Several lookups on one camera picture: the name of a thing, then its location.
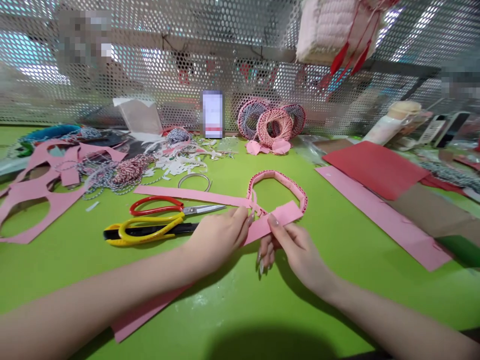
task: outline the metal mesh wall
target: metal mesh wall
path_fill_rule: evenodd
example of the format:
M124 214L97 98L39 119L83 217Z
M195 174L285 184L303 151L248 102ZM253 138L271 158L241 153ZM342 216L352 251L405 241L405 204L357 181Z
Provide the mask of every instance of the metal mesh wall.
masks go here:
M362 134L392 101L440 98L439 67L478 46L479 19L475 0L402 0L364 69L324 94L329 68L295 63L300 0L3 0L0 124L124 127L112 98L132 97L198 130L201 91L222 90L227 131L260 97L304 106L307 132Z

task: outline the forearm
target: forearm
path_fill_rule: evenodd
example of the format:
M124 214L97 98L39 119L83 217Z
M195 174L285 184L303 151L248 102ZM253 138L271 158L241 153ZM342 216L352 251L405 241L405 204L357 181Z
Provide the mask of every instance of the forearm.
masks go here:
M0 358L67 358L130 308L193 282L185 249L62 288L0 317Z
M460 332L342 279L324 299L396 360L480 359L480 345Z

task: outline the white plastic bottle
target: white plastic bottle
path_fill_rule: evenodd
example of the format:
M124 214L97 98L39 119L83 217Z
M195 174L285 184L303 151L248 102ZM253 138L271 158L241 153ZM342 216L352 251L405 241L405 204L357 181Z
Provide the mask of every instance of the white plastic bottle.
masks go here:
M385 116L371 128L362 141L369 141L378 145L385 145L413 117L420 113L422 105L415 101L396 101L389 108Z

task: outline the red scissor handle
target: red scissor handle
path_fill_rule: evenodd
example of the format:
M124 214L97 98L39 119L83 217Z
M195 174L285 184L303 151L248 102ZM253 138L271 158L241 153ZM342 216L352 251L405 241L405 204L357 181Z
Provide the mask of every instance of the red scissor handle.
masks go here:
M163 207L156 207L153 209L148 209L148 210L137 210L137 207L151 202L151 201L158 201L158 200L164 200L168 201L169 203L175 204L176 206L163 206ZM170 196L149 196L146 198L143 198L141 200L138 200L137 202L134 202L132 206L130 206L130 214L133 216L142 216L142 215L151 215L151 214L156 214L156 213L163 213L167 211L183 211L184 209L184 203L178 201L177 199L174 199L173 197Z

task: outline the metal ring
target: metal ring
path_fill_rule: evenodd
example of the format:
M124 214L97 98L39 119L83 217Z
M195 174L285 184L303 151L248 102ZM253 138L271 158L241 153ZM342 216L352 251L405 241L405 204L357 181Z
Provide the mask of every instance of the metal ring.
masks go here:
M208 186L207 186L206 190L204 190L204 191L208 192L210 190L210 186L212 185L212 182L210 181L210 179L206 175L196 173L196 172L185 175L184 177L182 177L180 179L180 181L178 182L178 188L180 189L180 185L182 185L182 183L184 182L185 179L191 178L192 176L199 176L199 177L205 178L208 181Z

